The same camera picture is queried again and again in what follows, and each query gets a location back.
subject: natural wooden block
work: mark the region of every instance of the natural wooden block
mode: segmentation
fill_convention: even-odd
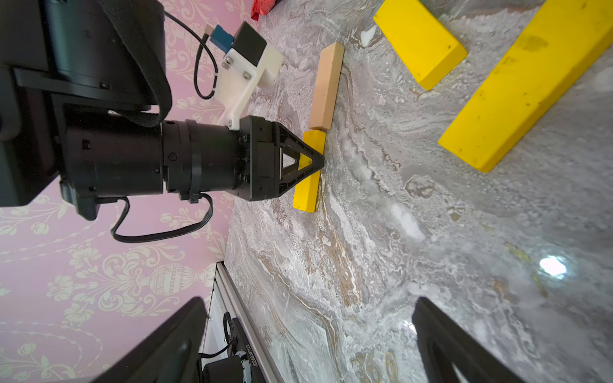
[[[375,23],[427,91],[468,54],[419,0],[385,0]]]
[[[612,0],[547,0],[438,143],[489,172],[611,43]]]
[[[324,154],[324,145],[326,143],[326,132],[313,130],[306,131],[302,137],[304,143],[312,147],[316,151]],[[298,162],[298,169],[302,169],[309,166],[313,160],[304,154],[300,155],[300,161]],[[321,170],[311,174],[302,180],[295,187],[294,191],[294,207],[298,210],[308,211],[310,213],[315,211],[317,205],[317,190],[319,189],[319,176]]]
[[[315,80],[315,92],[311,105],[311,118],[308,127],[329,131],[332,128],[334,105],[337,103],[338,82],[341,78],[341,66],[345,47],[335,42],[319,55],[319,67]]]

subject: gray marble surface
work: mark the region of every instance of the gray marble surface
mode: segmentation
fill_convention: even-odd
[[[527,382],[613,382],[613,50],[483,174],[437,140],[540,2],[425,2],[469,51],[430,92],[379,30],[362,45],[381,3],[261,18],[285,61],[249,112],[299,135],[319,52],[346,47],[317,211],[291,191],[231,222],[226,265],[284,380],[425,382],[423,295]]]

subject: floral wallpaper pattern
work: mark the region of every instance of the floral wallpaper pattern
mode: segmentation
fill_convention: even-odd
[[[166,10],[199,34],[206,23],[234,33],[249,20],[249,0],[164,0]],[[223,107],[196,96],[197,43],[166,20],[170,119],[215,123]],[[223,53],[212,49],[216,59]],[[213,67],[203,55],[199,84],[208,92]],[[191,235],[159,243],[114,241],[123,203],[103,205],[88,222],[62,201],[57,182],[25,207],[0,208],[0,382],[38,383],[92,376],[115,363],[191,297],[210,298],[222,260],[233,197],[211,193],[213,219]],[[131,197],[120,232],[137,235],[199,221],[207,202],[174,194]]]

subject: red package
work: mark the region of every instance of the red package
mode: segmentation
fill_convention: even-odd
[[[274,7],[281,0],[253,0],[253,7],[251,8],[251,18],[258,21],[260,15],[268,15],[272,7]]]

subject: metal frame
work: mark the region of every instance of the metal frame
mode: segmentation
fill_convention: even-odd
[[[232,317],[239,319],[240,324],[245,331],[245,335],[249,339],[249,344],[251,345],[253,354],[257,358],[257,362],[262,374],[264,375],[264,379],[266,379],[268,383],[284,383],[279,370],[276,368],[275,362],[272,360],[268,349],[253,325],[253,320],[249,315],[249,312],[247,312],[245,304],[240,298],[236,286],[234,285],[230,274],[228,274],[228,270],[223,262],[217,262],[217,267],[215,269],[215,282],[217,282],[216,284],[219,287],[218,291],[221,295],[221,300],[226,306],[226,310]],[[204,329],[203,343],[207,340],[209,320],[207,321]]]

